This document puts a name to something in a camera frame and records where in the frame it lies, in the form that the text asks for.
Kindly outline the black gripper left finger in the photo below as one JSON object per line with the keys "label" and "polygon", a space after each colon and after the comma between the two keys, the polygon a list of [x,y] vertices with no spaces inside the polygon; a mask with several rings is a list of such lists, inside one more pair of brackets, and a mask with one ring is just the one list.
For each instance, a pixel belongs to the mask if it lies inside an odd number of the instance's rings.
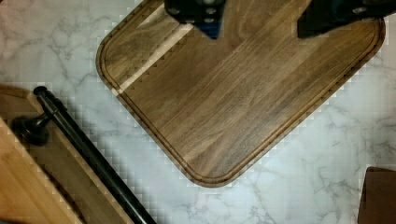
{"label": "black gripper left finger", "polygon": [[219,37],[226,0],[164,0],[166,12],[182,24],[190,23],[211,39]]}

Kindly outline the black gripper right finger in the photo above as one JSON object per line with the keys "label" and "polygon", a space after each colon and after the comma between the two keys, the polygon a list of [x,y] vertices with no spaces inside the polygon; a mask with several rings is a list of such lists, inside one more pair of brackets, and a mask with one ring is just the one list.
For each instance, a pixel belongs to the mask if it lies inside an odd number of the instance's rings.
{"label": "black gripper right finger", "polygon": [[355,21],[381,19],[395,11],[395,0],[312,0],[297,20],[297,36],[323,35]]}

